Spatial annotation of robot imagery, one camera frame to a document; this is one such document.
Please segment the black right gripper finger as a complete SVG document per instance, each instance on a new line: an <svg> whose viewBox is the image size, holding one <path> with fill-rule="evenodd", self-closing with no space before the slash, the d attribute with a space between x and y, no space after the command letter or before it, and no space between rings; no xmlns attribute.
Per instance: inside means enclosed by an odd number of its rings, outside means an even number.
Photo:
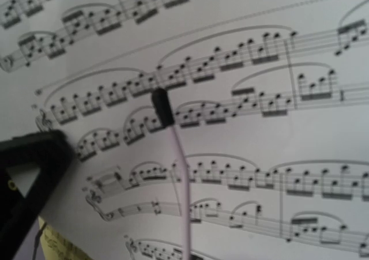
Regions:
<svg viewBox="0 0 369 260"><path fill-rule="evenodd" d="M74 160L60 130L1 141L1 259L13 259Z"/></svg>

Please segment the white perforated music stand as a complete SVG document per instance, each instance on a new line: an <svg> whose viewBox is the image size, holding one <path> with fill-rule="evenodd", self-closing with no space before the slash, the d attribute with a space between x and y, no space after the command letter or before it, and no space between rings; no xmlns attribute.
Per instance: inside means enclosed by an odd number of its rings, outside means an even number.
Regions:
<svg viewBox="0 0 369 260"><path fill-rule="evenodd" d="M181 217L181 234L182 234L182 245L179 245L181 248L179 259L191 259L191 226L190 226L190 184L189 184L189 172L187 169L187 164L185 160L185 156L183 154L182 144L180 143L178 134L175 128L175 120L172 113L171 103L168 98L168 92L166 89L161 87L149 88L144 91L144 94L149 94L152 101L152 106L150 106L156 115L156 119L158 120L157 130L166 130L168 132L168 139L171 140L171 148L174 152L177 160L178 168L180 168L180 182L181 185L181 199L179 200L178 193L176 193L177 201L180 202L177 206L177 210L179 211L179 215ZM84 99L82 97L77 96L77 101L74 103L69 103L65 101L64 97L61 98L60 105L52 105L50 110L44 111L40 110L40 116L36 118L37 126L39 127L39 133L53 133L54 136L56 133L56 126L54 123L61 125L65 125L71 123L79 118L79 116L91 116L96 112L101 111L101 105L104 96L100 95L100 99L97 99L97 95L92 95L92 97L88 96ZM87 106L78 105L78 103L85 102ZM127 132L128 130L123 129L120 133L117 130L111 129L98 129L92 130L89 133L86 133L84 136L88 135L96 135L93 137L91 141L88 141L88 137L81 137L78 141L75 148L71 147L71 142L65 140L65 137L62 137L61 141L67 141L67 148L72 149L72 159L78 159L80 162L88 161L97 154L97 151L105 151L116 146L119 146L120 143L124 142L126 145L132 144L138 141L141 135L144 137L143 131L142 134L136 134L136 137L129 137ZM129 183L129 188L134 188L135 186L139 186L140 182L136 180L136 174L131 172L129 179L133 180ZM127 244L127 251L131 256L131 259L134 259L133 255L137 253L138 248L143 249L146 248L146 245L142 247L143 244L139 244L139 242L147 242L144 240L133 240L129 236L125 236L125 242Z"/></svg>

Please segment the white sheet music page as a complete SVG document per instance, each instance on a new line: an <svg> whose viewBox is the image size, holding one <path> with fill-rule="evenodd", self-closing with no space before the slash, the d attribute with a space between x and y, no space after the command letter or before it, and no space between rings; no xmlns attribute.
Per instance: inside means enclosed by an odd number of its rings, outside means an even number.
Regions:
<svg viewBox="0 0 369 260"><path fill-rule="evenodd" d="M368 258L368 0L1 0L1 138L59 130L64 259Z"/></svg>

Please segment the yellow sheet music page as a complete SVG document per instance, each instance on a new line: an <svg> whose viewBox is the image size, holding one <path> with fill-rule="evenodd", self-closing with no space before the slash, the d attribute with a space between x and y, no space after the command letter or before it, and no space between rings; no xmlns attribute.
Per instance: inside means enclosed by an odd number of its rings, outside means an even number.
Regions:
<svg viewBox="0 0 369 260"><path fill-rule="evenodd" d="M84 251L65 239L61 234L47 225L41 236L41 247L45 259L88 260Z"/></svg>

